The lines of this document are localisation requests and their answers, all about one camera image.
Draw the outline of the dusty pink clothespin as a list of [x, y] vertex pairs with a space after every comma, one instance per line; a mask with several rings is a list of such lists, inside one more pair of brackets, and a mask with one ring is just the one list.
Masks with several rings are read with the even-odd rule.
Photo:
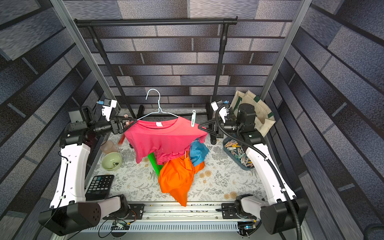
[[135, 124], [137, 122], [137, 119], [131, 118], [128, 115], [124, 115], [124, 120], [125, 120], [124, 122], [125, 127]]

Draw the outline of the mint green clothespin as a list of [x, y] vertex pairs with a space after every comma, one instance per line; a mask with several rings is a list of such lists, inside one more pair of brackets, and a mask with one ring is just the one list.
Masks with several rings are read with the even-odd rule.
[[192, 111], [192, 117], [191, 117], [191, 127], [193, 128], [196, 124], [196, 116], [197, 116], [197, 113], [196, 113], [196, 110], [193, 110]]

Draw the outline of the light blue wire hanger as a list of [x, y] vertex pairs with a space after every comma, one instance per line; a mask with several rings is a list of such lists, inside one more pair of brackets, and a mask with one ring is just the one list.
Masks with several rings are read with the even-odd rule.
[[149, 97], [149, 93], [150, 93], [151, 91], [155, 91], [155, 92], [158, 94], [158, 100], [157, 100], [158, 110], [157, 110], [156, 112], [150, 112], [150, 113], [148, 113], [148, 114], [146, 114], [146, 115], [144, 115], [144, 116], [138, 118], [138, 120], [142, 120], [143, 118], [149, 117], [150, 115], [160, 115], [160, 114], [163, 114], [163, 115], [171, 115], [171, 116], [173, 116], [173, 117], [179, 118], [179, 116], [176, 115], [176, 114], [173, 114], [173, 113], [169, 113], [169, 112], [165, 112], [165, 111], [163, 111], [163, 109], [162, 109], [162, 107], [161, 107], [161, 104], [160, 104], [160, 101], [161, 101], [161, 94], [160, 94], [160, 92], [159, 92], [157, 89], [149, 89], [149, 90], [147, 91], [146, 100], [148, 99], [148, 97]]

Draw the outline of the pink t-shirt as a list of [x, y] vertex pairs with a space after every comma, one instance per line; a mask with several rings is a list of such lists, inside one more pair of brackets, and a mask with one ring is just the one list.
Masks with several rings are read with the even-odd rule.
[[182, 117], [163, 122], [139, 120], [125, 132], [136, 152], [136, 163], [153, 153], [158, 165], [183, 156], [193, 141], [204, 143], [207, 135]]

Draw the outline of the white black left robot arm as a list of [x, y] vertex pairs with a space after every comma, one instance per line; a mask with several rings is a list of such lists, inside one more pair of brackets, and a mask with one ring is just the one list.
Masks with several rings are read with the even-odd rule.
[[69, 116], [71, 121], [60, 138], [61, 167], [56, 192], [50, 209], [38, 218], [42, 227], [58, 236], [95, 227], [105, 217], [124, 217], [130, 212], [123, 195], [87, 201], [85, 177], [91, 141], [109, 133], [122, 134], [132, 118], [115, 116], [96, 121], [88, 106], [71, 109]]

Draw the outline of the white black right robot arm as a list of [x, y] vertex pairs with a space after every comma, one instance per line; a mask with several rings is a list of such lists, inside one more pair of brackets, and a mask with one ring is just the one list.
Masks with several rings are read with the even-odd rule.
[[260, 219], [269, 234], [278, 233], [282, 239], [285, 238], [284, 231], [294, 229], [297, 239], [301, 240], [307, 202], [297, 198], [271, 159], [265, 138], [255, 128], [255, 107], [240, 104], [236, 112], [237, 116], [233, 117], [231, 107], [223, 105], [216, 112], [216, 125], [224, 135], [246, 149], [245, 154], [257, 171], [267, 195], [266, 200], [251, 194], [237, 197], [237, 214]]

